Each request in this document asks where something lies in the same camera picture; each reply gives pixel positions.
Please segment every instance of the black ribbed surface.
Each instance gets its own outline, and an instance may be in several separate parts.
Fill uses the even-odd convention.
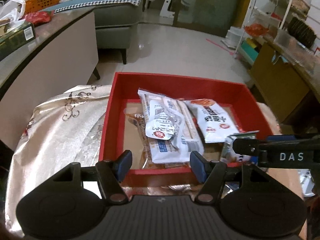
[[[101,223],[77,240],[237,240],[242,236],[224,224],[214,208],[189,196],[135,196],[113,206]],[[291,236],[288,240],[299,240]]]

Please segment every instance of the screw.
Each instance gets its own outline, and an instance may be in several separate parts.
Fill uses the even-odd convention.
[[[125,200],[125,195],[123,194],[113,194],[110,197],[110,200],[113,202],[121,202]]]
[[[198,196],[198,200],[204,203],[208,203],[213,200],[213,197],[209,194],[201,194]]]

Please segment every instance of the black furniture leg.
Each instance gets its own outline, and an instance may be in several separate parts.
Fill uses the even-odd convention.
[[[99,80],[99,79],[100,79],[100,75],[99,75],[99,72],[98,72],[97,67],[95,67],[95,68],[94,68],[94,70],[93,70],[93,74],[96,76],[97,80]]]
[[[145,6],[146,6],[146,2],[147,0],[143,0],[143,4],[142,4],[142,11],[144,12]]]
[[[127,49],[120,49],[123,65],[127,64]]]

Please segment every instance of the barcode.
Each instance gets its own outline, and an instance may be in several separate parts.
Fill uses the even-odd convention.
[[[32,39],[34,36],[33,36],[33,31],[32,31],[32,27],[28,27],[26,29],[23,30],[24,32],[24,36],[26,37],[26,41]]]
[[[156,115],[162,113],[163,111],[164,111],[163,108],[155,109]]]
[[[186,141],[187,145],[188,145],[188,152],[192,152],[192,151],[197,151],[199,152],[199,145],[197,142],[188,142]]]

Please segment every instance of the red logo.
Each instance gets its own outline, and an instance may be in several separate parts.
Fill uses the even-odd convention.
[[[212,128],[212,127],[207,127],[206,131],[207,131],[207,132],[215,132],[216,129],[215,129],[215,128]]]
[[[156,131],[153,133],[155,136],[157,136],[158,138],[164,138],[164,133],[163,132],[160,132],[160,131]]]
[[[220,127],[223,128],[223,129],[228,129],[228,128],[230,128],[230,125],[228,125],[226,123],[221,123]]]

